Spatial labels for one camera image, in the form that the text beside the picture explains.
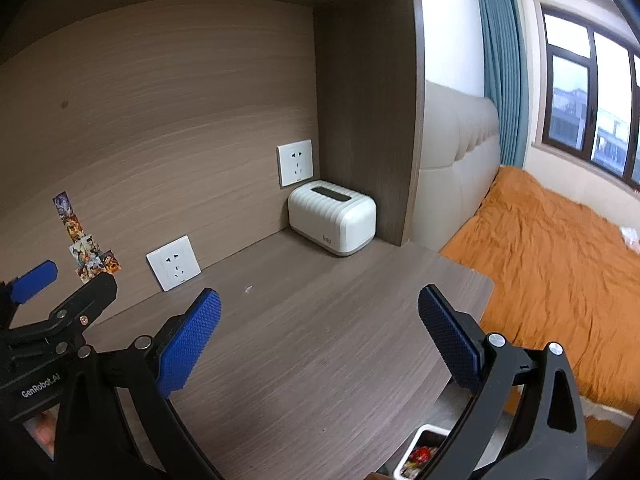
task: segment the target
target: sticker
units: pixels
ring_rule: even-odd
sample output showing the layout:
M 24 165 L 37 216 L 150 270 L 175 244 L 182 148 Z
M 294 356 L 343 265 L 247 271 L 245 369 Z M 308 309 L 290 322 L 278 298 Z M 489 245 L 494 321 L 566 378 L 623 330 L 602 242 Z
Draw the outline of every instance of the sticker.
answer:
M 104 267 L 104 264 L 100 261 L 100 258 L 94 258 L 93 260 L 89 260 L 83 267 L 78 269 L 76 272 L 83 283 L 89 282 L 92 278 L 95 278 L 101 272 L 106 272 L 107 269 Z
M 69 247 L 69 251 L 73 255 L 76 264 L 78 264 L 78 267 L 84 266 L 84 264 L 91 260 L 91 257 L 87 253 L 86 248 L 82 243 L 82 240 L 78 240 L 75 244 Z
M 66 232 L 69 233 L 69 236 L 71 236 L 73 241 L 77 242 L 84 236 L 84 231 L 82 231 L 82 226 L 80 225 L 80 221 L 76 215 L 71 215 L 69 218 L 64 220 L 64 223 Z
M 114 272 L 118 272 L 121 267 L 116 257 L 113 256 L 111 251 L 107 251 L 100 255 L 100 260 L 103 263 L 104 267 L 107 269 L 109 274 L 113 274 Z
M 56 205 L 58 215 L 63 222 L 74 216 L 74 209 L 71 207 L 71 202 L 69 201 L 69 197 L 66 195 L 66 191 L 63 191 L 55 197 L 53 199 L 53 203 Z
M 86 250 L 86 253 L 89 255 L 89 259 L 93 260 L 94 258 L 98 258 L 100 256 L 100 247 L 98 247 L 98 242 L 95 241 L 93 235 L 87 235 L 80 240 L 82 245 Z

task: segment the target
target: wooden desk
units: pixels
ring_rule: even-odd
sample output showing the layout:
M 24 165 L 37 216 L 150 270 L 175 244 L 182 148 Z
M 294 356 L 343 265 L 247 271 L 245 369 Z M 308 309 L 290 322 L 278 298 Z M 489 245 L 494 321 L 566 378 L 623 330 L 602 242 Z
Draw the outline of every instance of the wooden desk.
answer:
M 123 348 L 215 288 L 222 320 L 171 397 L 202 450 L 227 480 L 360 480 L 402 444 L 450 377 L 417 315 L 427 283 L 476 319 L 493 287 L 412 243 L 375 239 L 337 258 L 285 230 L 86 338 L 99 351 Z

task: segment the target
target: window sill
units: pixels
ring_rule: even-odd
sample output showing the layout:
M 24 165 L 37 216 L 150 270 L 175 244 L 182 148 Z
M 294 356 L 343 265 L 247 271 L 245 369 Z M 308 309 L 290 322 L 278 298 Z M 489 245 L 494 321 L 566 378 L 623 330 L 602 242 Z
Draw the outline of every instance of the window sill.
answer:
M 584 170 L 587 170 L 595 174 L 596 176 L 599 176 L 600 178 L 606 180 L 610 184 L 613 184 L 614 186 L 625 191 L 627 194 L 631 195 L 636 200 L 640 201 L 640 192 L 636 191 L 635 189 L 631 189 L 624 182 L 616 179 L 614 176 L 611 176 L 606 171 L 599 170 L 597 166 L 594 166 L 593 164 L 590 164 L 584 160 L 581 160 L 580 158 L 576 158 L 573 155 L 570 155 L 569 153 L 565 153 L 562 150 L 558 150 L 558 148 L 554 148 L 553 146 L 549 146 L 548 144 L 543 144 L 542 142 L 539 142 L 539 141 L 532 142 L 531 146 L 533 148 L 536 148 L 537 150 L 541 150 L 542 152 L 547 152 L 551 155 L 555 155 L 559 158 L 562 158 L 567 162 L 570 162 L 574 166 L 578 166 L 580 168 L 583 168 Z

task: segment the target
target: bed headboard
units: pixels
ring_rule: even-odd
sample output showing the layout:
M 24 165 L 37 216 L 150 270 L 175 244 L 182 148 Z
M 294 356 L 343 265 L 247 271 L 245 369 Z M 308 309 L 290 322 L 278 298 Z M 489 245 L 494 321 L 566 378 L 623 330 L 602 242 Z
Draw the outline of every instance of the bed headboard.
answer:
M 500 165 L 498 113 L 489 99 L 426 83 L 411 240 L 439 251 L 473 216 Z

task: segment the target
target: curtain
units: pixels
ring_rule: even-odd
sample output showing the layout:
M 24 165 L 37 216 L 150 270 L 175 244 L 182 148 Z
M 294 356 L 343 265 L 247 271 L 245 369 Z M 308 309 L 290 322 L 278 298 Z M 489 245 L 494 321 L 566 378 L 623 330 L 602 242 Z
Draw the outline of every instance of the curtain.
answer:
M 494 102 L 500 162 L 521 168 L 529 130 L 527 53 L 516 0 L 479 0 L 484 41 L 484 96 Z

